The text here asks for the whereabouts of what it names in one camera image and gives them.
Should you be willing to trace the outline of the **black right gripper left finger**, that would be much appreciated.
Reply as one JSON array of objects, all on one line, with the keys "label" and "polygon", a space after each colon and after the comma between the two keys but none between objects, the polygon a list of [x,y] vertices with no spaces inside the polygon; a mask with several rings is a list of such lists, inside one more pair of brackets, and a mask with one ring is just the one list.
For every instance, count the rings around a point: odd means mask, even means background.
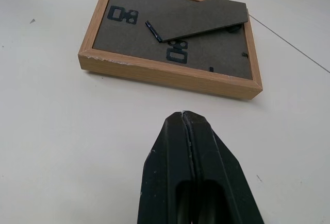
[{"label": "black right gripper left finger", "polygon": [[193,171],[182,114],[167,117],[143,167],[137,224],[190,224]]}]

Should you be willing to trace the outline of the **wooden picture frame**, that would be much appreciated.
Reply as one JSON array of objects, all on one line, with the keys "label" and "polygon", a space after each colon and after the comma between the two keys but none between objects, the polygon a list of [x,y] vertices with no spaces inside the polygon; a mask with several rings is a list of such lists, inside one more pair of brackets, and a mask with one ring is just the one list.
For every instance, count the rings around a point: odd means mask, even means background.
[{"label": "wooden picture frame", "polygon": [[263,89],[245,3],[98,0],[78,52],[94,73],[238,99]]}]

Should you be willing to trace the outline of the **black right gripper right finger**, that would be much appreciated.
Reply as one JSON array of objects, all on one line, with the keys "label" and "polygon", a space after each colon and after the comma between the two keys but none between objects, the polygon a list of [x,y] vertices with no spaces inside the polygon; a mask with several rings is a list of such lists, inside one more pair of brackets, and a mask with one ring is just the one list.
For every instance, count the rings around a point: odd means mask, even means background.
[{"label": "black right gripper right finger", "polygon": [[205,117],[183,112],[194,167],[193,224],[265,224],[243,170]]}]

